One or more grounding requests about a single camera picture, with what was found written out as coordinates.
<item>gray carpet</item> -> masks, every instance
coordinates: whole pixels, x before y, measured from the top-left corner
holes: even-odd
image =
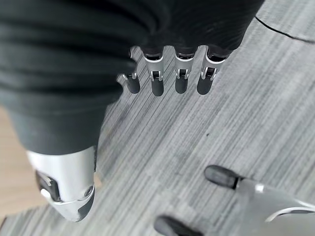
[[[314,12],[313,0],[267,0],[258,15],[273,27],[315,38]],[[253,20],[205,96],[196,91],[204,48],[183,95],[175,92],[174,51],[164,52],[164,95],[152,95],[138,50],[141,92],[125,88],[108,109],[97,168],[103,187],[89,216],[71,223],[42,207],[8,217],[0,236],[155,236],[159,214],[207,236],[229,231],[238,217],[236,199],[204,179],[208,164],[315,203],[315,46]]]

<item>black rubber fingertip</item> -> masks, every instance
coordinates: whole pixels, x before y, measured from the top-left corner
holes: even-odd
[[[203,236],[203,233],[170,216],[159,216],[154,222],[154,229],[163,236]]]
[[[140,91],[140,83],[139,83],[138,76],[136,79],[133,79],[132,77],[128,77],[127,88],[133,94],[136,94]]]
[[[229,189],[235,189],[237,181],[242,179],[242,177],[234,171],[217,165],[206,167],[204,176],[211,183]]]
[[[164,92],[163,80],[159,81],[158,79],[154,79],[154,81],[151,81],[151,86],[152,86],[152,92],[156,97],[162,96]]]
[[[202,79],[201,76],[199,77],[199,81],[197,84],[197,91],[201,95],[206,95],[211,89],[212,81],[210,78]]]
[[[186,92],[188,86],[188,79],[185,80],[184,76],[181,76],[179,79],[176,78],[175,90],[177,93],[182,94]]]

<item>robotic finger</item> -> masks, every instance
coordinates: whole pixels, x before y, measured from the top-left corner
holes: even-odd
[[[230,53],[231,51],[229,50],[223,50],[215,46],[207,46],[197,85],[199,94],[205,95],[210,91],[213,80]]]
[[[151,80],[152,92],[157,97],[162,96],[164,93],[163,47],[141,49],[143,51],[144,59],[146,60],[146,66]]]
[[[133,51],[135,49],[131,48],[130,49],[130,58],[133,58]],[[123,78],[125,79],[127,83],[127,88],[131,93],[138,93],[140,91],[140,83],[139,83],[139,78],[137,75],[137,71],[133,71],[131,74],[123,74]]]
[[[181,94],[187,90],[196,48],[175,48],[175,51],[175,90]]]

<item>silver metal casing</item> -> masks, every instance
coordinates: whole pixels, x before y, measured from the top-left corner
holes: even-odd
[[[65,155],[27,151],[27,156],[41,178],[51,178],[58,184],[60,201],[54,201],[47,189],[41,189],[46,200],[64,218],[82,220],[91,209],[95,194],[95,148]]]

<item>striped carpet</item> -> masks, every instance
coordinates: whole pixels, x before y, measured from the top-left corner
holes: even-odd
[[[315,38],[315,1],[267,0],[258,16],[290,34]],[[315,46],[251,23],[208,95],[196,84],[175,93],[174,50],[165,48],[165,93],[154,97],[139,50],[141,91],[125,92],[107,112],[97,172],[103,180],[89,216],[65,221],[51,207],[5,221],[0,236],[156,236],[170,214],[207,236],[232,229],[232,192],[203,177],[220,164],[315,203]]]

